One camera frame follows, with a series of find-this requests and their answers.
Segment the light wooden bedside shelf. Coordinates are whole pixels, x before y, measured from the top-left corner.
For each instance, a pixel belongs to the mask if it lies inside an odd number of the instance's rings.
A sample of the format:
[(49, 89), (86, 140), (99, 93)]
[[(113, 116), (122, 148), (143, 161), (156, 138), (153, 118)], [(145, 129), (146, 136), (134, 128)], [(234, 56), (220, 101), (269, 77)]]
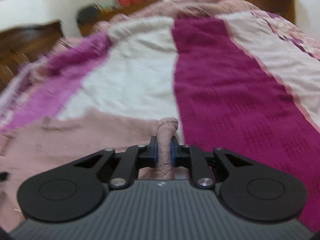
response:
[(120, 22), (128, 18), (151, 16), (211, 16), (229, 12), (260, 9), (296, 23), (295, 0), (150, 0), (117, 9), (90, 5), (81, 9), (77, 24), (82, 36), (98, 29), (99, 25)]

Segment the pink rumpled blanket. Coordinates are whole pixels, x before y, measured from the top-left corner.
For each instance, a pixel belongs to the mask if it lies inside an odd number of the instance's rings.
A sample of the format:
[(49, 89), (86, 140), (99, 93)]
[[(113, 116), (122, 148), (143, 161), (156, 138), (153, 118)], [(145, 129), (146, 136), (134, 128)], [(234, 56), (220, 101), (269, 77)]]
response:
[(212, 17), (218, 14), (257, 10), (258, 7), (244, 0), (160, 0), (129, 15), (113, 16), (109, 21), (100, 20), (92, 28), (93, 32), (108, 31), (111, 25), (153, 16), (177, 18)]

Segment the dark green clothes pile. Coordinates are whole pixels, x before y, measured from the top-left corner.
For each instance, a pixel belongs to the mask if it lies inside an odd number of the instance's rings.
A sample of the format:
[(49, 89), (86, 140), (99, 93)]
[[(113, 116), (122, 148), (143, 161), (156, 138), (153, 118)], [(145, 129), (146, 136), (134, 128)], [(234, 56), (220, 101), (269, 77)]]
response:
[(95, 20), (101, 12), (101, 6), (97, 3), (87, 4), (80, 7), (76, 12), (76, 23), (82, 26)]

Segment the dark wooden headboard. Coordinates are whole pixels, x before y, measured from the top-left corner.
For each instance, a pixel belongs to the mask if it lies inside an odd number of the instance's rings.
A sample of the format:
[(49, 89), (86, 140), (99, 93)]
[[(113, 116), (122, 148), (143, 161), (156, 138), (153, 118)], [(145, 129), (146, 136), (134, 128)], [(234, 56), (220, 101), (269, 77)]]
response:
[(18, 74), (23, 64), (34, 62), (48, 53), (62, 37), (60, 20), (1, 31), (1, 90)]

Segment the purple pink patchwork quilt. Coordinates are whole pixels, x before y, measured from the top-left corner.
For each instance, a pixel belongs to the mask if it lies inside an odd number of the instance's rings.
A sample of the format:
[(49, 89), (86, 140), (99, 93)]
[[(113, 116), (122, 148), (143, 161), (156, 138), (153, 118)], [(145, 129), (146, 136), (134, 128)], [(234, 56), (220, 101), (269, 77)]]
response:
[(181, 142), (225, 147), (308, 189), (319, 230), (319, 43), (261, 10), (153, 16), (69, 40), (24, 65), (1, 96), (1, 133), (89, 110), (178, 120)]

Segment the pink knit cardigan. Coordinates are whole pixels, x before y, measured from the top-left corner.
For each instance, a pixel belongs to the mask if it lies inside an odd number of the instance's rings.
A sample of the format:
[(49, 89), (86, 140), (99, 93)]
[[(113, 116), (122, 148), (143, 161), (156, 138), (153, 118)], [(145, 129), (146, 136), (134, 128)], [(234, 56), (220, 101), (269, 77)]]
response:
[(169, 141), (178, 130), (176, 118), (142, 120), (89, 110), (78, 119), (40, 121), (1, 133), (1, 171), (9, 178), (1, 183), (1, 227), (11, 231), (23, 221), (16, 200), (18, 187), (28, 178), (70, 163), (105, 148), (124, 152), (147, 144), (152, 136), (159, 143), (159, 163), (142, 168), (140, 179), (186, 177), (183, 168), (173, 168)]

